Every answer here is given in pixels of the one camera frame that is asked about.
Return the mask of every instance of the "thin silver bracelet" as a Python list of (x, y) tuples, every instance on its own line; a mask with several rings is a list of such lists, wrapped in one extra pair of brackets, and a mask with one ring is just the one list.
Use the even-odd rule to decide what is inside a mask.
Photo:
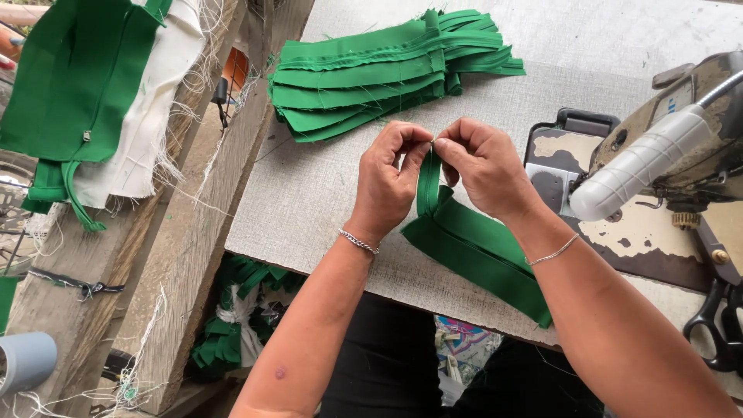
[(575, 241), (576, 239), (578, 239), (578, 237), (580, 237), (580, 235), (579, 235), (579, 234), (575, 234), (575, 235), (573, 235), (573, 237), (572, 237), (572, 238), (570, 238), (570, 241), (568, 241), (568, 243), (567, 243), (567, 244), (563, 245), (561, 249), (557, 250), (557, 252), (556, 252), (556, 253), (554, 253), (554, 254), (552, 254), (552, 255), (548, 255), (547, 257), (542, 257), (542, 258), (540, 258), (539, 260), (533, 261), (533, 262), (531, 262), (531, 263), (529, 263), (529, 260), (528, 260), (528, 259), (527, 259), (526, 257), (524, 257), (524, 261), (525, 261), (525, 262), (526, 262), (526, 263), (527, 263), (527, 264), (528, 264), (529, 266), (533, 266), (533, 265), (535, 265), (535, 264), (537, 264), (537, 263), (539, 263), (539, 262), (542, 262), (542, 261), (547, 261), (547, 260), (549, 260), (549, 259), (551, 259), (551, 258), (555, 258), (555, 257), (559, 256), (559, 255), (560, 255), (560, 253), (562, 253), (563, 251), (567, 250), (567, 249), (568, 249), (568, 247), (570, 246), (570, 244), (572, 244), (572, 243), (573, 243), (573, 241)]
[(349, 234), (348, 232), (344, 231), (343, 229), (338, 228), (338, 233), (341, 234), (341, 235), (343, 235), (344, 237), (348, 238), (348, 240), (351, 241), (352, 243), (354, 243), (355, 245), (357, 245), (357, 246), (359, 246), (359, 247), (361, 247), (361, 248), (363, 248), (365, 250), (371, 251), (371, 253), (373, 255), (379, 254), (379, 248), (373, 249), (372, 247), (370, 247), (367, 244), (364, 244), (363, 242), (361, 242), (360, 239), (354, 237), (353, 235)]

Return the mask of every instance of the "white canvas fabric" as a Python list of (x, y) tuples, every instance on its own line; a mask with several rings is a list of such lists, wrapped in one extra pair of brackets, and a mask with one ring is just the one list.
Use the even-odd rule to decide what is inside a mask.
[(82, 205), (104, 208), (109, 195), (151, 196), (156, 166), (178, 172), (168, 160), (165, 133), (175, 91), (206, 43), (198, 19), (200, 7), (201, 0), (173, 0), (166, 27), (155, 34), (139, 91), (124, 117), (116, 153), (103, 163), (82, 163), (75, 172), (73, 183)]

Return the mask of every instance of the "person's lap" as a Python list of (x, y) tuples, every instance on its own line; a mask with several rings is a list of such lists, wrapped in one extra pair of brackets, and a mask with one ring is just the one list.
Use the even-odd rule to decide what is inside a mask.
[(603, 405), (562, 353), (506, 338), (461, 398), (441, 407), (431, 314), (364, 293), (322, 418), (601, 417)]

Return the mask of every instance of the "wooden post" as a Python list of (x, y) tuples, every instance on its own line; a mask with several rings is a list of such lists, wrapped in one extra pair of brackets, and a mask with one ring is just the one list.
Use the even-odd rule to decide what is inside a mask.
[[(225, 22), (231, 22), (238, 3), (241, 1), (207, 0), (212, 10), (222, 10), (221, 18)], [(223, 62), (232, 41), (227, 40), (224, 45), (226, 51), (223, 51), (228, 26), (212, 26), (214, 31), (197, 65), (207, 65), (212, 79), (216, 80), (221, 73), (221, 63), (219, 60), (210, 60), (209, 55), (217, 53)], [(178, 89), (176, 100), (194, 109), (197, 115), (202, 115), (212, 92), (205, 89), (203, 93), (195, 93), (186, 87), (198, 85), (199, 82), (197, 77), (187, 76)], [(198, 129), (198, 123), (191, 122), (186, 115), (175, 115), (170, 120), (171, 135), (166, 145), (179, 165), (185, 159)], [(146, 259), (162, 222), (164, 208), (158, 207), (160, 200), (163, 197), (168, 199), (172, 193), (164, 184), (156, 184), (155, 189), (154, 196), (142, 200), (135, 208), (124, 208), (115, 218), (106, 219), (107, 231), (86, 233), (75, 215), (68, 213), (60, 221), (62, 233), (57, 229), (50, 231), (44, 250), (51, 251), (62, 241), (64, 245), (53, 255), (39, 256), (34, 262), (39, 269), (66, 274), (85, 282), (125, 285), (124, 292), (97, 295), (83, 302), (79, 289), (54, 286), (33, 275), (22, 284), (10, 314), (8, 334), (44, 331), (54, 338), (58, 349), (56, 369), (34, 391), (42, 404), (75, 396), (48, 406), (55, 414), (88, 416), (91, 400), (78, 395), (97, 386), (106, 354), (111, 349), (111, 337), (118, 332), (139, 280), (140, 268), (137, 265), (141, 259)], [(102, 219), (103, 215), (95, 214), (98, 219)], [(13, 405), (12, 395), (3, 400), (7, 405)], [(35, 407), (28, 399), (18, 397), (15, 414), (29, 417)], [(11, 418), (13, 415), (13, 408), (6, 408), (0, 402), (0, 417)]]
[[(158, 314), (158, 320), (145, 342), (145, 354), (137, 365), (140, 381), (154, 385), (166, 382), (148, 393), (149, 401), (142, 406), (145, 412), (155, 415), (162, 413), (178, 394), (184, 367), (201, 325), (204, 304), (224, 253), (224, 241), (232, 224), (232, 214), (240, 202), (265, 135), (270, 120), (268, 116), (273, 112), (262, 69), (265, 69), (270, 51), (278, 51), (286, 39), (299, 38), (313, 3), (313, 0), (288, 1), (276, 10), (275, 16), (271, 0), (262, 2), (262, 7), (254, 7), (253, 1), (248, 5), (246, 19), (249, 19), (252, 42), (249, 53), (257, 48), (261, 51), (257, 57), (256, 54), (249, 54), (248, 59), (256, 71), (263, 75), (256, 81), (242, 110), (233, 116), (230, 128), (224, 133), (224, 140), (199, 198), (201, 203), (194, 205), (180, 197), (173, 199), (168, 213), (188, 213), (189, 217), (168, 221), (166, 229), (161, 230), (155, 240), (152, 255), (142, 274), (142, 289), (157, 289), (159, 292), (162, 286), (168, 300), (167, 308)], [(268, 26), (272, 23), (273, 32)], [(256, 41), (254, 35), (262, 36), (260, 42)], [(180, 245), (173, 245), (174, 237), (179, 238)], [(133, 309), (152, 315), (156, 296), (152, 292), (138, 292), (132, 301)], [(134, 336), (137, 341), (144, 334), (149, 316), (127, 318), (126, 322), (127, 333), (123, 336)]]

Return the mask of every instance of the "table top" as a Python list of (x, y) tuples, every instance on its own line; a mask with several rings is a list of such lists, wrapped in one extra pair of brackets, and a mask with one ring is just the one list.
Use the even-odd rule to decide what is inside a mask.
[[(449, 0), (446, 10), (490, 12), (505, 42), (513, 43), (513, 55), (525, 60), (528, 75), (465, 74), (462, 96), (436, 100), (395, 115), (395, 119), (440, 132), (456, 118), (468, 115), (508, 132), (523, 156), (529, 129), (554, 121), (561, 107), (623, 119), (653, 96), (655, 74), (743, 46), (736, 36), (743, 30), (743, 7), (734, 4), (701, 0), (493, 3)], [(431, 6), (429, 0), (316, 0), (302, 40), (314, 42), (386, 28)], [(383, 125), (382, 121), (367, 123), (328, 143), (297, 144), (286, 126), (273, 120), (225, 248), (294, 271), (312, 272), (351, 213), (359, 157)], [(461, 186), (455, 188), (455, 198), (473, 208)], [(626, 219), (627, 210), (623, 210)], [(414, 218), (412, 210), (402, 225)], [(607, 232), (601, 228), (610, 227), (585, 228), (598, 235)], [(669, 228), (656, 233), (653, 249), (698, 257), (688, 238), (675, 236), (677, 231)], [(538, 328), (522, 313), (427, 258), (398, 231), (382, 241), (366, 290), (529, 341), (559, 343), (554, 327)], [(622, 243), (609, 238), (607, 245), (616, 251), (645, 251), (644, 245), (623, 250)], [(625, 278), (679, 329), (704, 300), (699, 293), (674, 286)], [(701, 353), (709, 352), (706, 343), (695, 338)], [(743, 399), (740, 378), (730, 373), (718, 373), (718, 377), (731, 395)]]

